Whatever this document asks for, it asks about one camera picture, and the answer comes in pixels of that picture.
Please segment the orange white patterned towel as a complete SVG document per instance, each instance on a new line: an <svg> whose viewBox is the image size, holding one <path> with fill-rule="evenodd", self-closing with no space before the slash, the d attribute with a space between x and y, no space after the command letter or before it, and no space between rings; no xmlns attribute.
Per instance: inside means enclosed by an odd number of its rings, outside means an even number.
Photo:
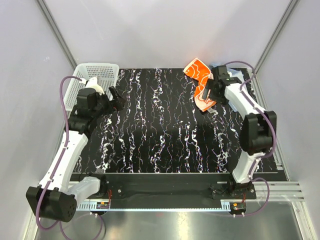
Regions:
<svg viewBox="0 0 320 240"><path fill-rule="evenodd" d="M183 73L187 77L192 78L193 80L196 80L198 83L193 95L195 105L203 113L208 111L211 107L213 107L216 104L216 102L213 100L210 100L210 99L204 100L202 98L208 79L213 79L213 74L211 73L210 68L198 58L194 58L183 69Z"/></svg>

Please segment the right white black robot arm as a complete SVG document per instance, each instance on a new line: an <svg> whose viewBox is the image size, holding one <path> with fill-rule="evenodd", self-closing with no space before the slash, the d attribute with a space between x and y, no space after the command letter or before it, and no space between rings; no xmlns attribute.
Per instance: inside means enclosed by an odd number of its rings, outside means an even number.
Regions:
<svg viewBox="0 0 320 240"><path fill-rule="evenodd" d="M277 115L261 107L244 90L244 84L232 78L209 79L202 98L220 104L232 103L242 117L241 154L225 190L230 197L239 198L251 190L253 174L261 159L268 158L275 149Z"/></svg>

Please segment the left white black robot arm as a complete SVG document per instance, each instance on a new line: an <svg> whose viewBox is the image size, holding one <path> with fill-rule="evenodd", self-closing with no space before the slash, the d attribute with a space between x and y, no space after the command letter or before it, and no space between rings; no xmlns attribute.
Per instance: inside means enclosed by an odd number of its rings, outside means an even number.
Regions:
<svg viewBox="0 0 320 240"><path fill-rule="evenodd" d="M69 222L77 206L91 196L103 198L108 193L106 177L91 173L69 186L75 165L98 125L99 118L124 109L125 99L114 86L112 98L93 87L80 89L76 104L67 114L62 142L46 175L38 186L30 186L26 199L37 220Z"/></svg>

